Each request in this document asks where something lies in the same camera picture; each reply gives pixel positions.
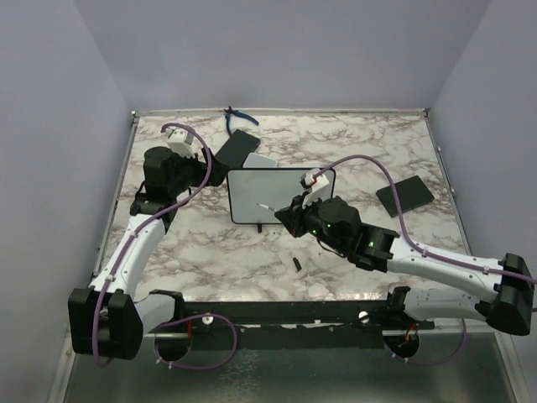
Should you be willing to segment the black whiteboard marker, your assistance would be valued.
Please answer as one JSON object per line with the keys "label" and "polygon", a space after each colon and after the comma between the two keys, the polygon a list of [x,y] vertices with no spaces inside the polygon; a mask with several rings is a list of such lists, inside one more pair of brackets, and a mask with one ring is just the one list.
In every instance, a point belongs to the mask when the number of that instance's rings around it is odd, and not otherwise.
{"label": "black whiteboard marker", "polygon": [[275,212],[275,209],[273,207],[270,207],[270,206],[267,206],[265,204],[262,204],[262,203],[258,203],[257,204],[259,207],[265,209],[265,210],[268,210],[268,211],[271,211],[271,212]]}

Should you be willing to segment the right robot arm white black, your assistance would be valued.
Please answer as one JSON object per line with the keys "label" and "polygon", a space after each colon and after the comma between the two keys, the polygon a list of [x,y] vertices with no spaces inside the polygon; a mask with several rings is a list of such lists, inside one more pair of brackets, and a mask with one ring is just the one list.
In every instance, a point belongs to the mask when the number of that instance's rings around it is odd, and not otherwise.
{"label": "right robot arm white black", "polygon": [[534,279],[524,259],[478,258],[409,241],[387,228],[366,224],[339,196],[306,206],[301,196],[274,212],[295,238],[306,234],[359,269],[413,275],[442,284],[440,290],[408,290],[385,308],[387,322],[404,328],[413,320],[461,318],[527,336],[533,316]]}

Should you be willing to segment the black marker cap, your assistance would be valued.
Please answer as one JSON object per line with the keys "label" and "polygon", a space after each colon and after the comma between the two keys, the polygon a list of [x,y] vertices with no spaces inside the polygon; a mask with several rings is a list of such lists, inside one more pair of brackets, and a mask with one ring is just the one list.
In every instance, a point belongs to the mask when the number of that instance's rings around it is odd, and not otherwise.
{"label": "black marker cap", "polygon": [[300,272],[302,270],[302,266],[301,266],[299,260],[296,257],[292,258],[292,260],[293,260],[293,263],[295,265],[296,271]]}

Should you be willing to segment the small whiteboard black frame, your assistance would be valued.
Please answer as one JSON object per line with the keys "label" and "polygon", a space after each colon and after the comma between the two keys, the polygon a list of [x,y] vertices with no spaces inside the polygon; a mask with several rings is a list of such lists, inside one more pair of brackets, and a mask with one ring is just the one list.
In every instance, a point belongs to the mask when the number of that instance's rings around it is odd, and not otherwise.
{"label": "small whiteboard black frame", "polygon": [[[279,225],[274,213],[287,207],[295,196],[303,195],[301,176],[310,167],[241,168],[227,173],[227,193],[231,221],[238,225]],[[271,212],[259,207],[273,207]]]}

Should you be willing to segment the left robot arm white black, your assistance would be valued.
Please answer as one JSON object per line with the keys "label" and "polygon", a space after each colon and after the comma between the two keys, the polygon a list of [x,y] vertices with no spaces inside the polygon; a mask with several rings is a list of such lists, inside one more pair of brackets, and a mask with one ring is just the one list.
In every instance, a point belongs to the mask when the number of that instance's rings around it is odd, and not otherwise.
{"label": "left robot arm white black", "polygon": [[96,359],[133,359],[143,336],[160,325],[173,332],[185,321],[178,292],[157,290],[140,302],[133,296],[150,256],[179,208],[204,187],[218,187],[227,168],[208,147],[204,159],[169,147],[145,152],[144,179],[129,210],[125,233],[99,275],[68,300],[71,342],[78,354]]}

